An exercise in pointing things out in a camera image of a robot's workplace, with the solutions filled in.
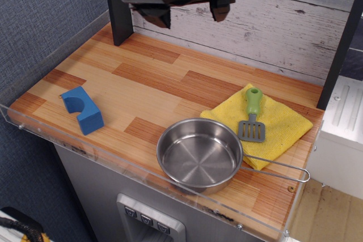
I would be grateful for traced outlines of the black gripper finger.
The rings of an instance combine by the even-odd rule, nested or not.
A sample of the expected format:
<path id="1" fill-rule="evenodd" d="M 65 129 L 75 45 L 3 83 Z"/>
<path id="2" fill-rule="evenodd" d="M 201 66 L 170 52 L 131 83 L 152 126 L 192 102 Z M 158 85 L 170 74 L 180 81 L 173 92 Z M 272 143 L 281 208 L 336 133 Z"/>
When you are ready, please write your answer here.
<path id="1" fill-rule="evenodd" d="M 159 28 L 171 28 L 171 10 L 169 7 L 141 7 L 134 6 L 133 10 L 138 12 L 147 22 Z"/>
<path id="2" fill-rule="evenodd" d="M 226 19 L 230 12 L 230 5 L 236 0 L 209 0 L 210 12 L 214 21 L 221 22 Z"/>

